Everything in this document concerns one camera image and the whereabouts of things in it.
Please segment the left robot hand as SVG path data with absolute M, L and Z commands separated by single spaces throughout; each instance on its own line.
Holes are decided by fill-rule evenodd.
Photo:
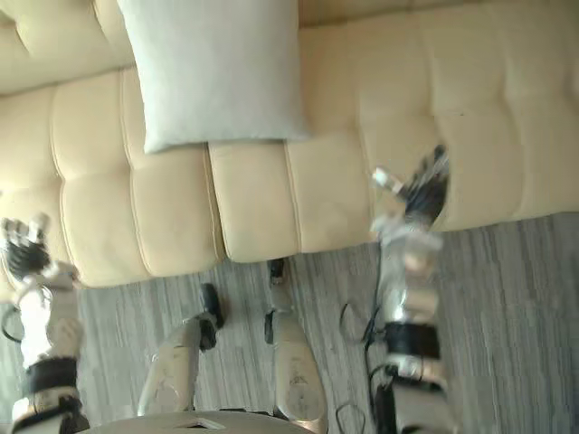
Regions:
M 51 264 L 46 247 L 49 224 L 50 217 L 44 212 L 36 214 L 27 224 L 18 219 L 1 221 L 5 263 L 16 281 L 40 274 Z

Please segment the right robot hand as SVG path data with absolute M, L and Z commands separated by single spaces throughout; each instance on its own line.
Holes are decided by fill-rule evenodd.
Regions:
M 403 216 L 407 221 L 418 221 L 432 227 L 442 213 L 449 187 L 450 165 L 446 146 L 437 145 L 405 182 L 382 167 L 374 170 L 372 179 L 377 187 L 388 191 L 404 205 Z

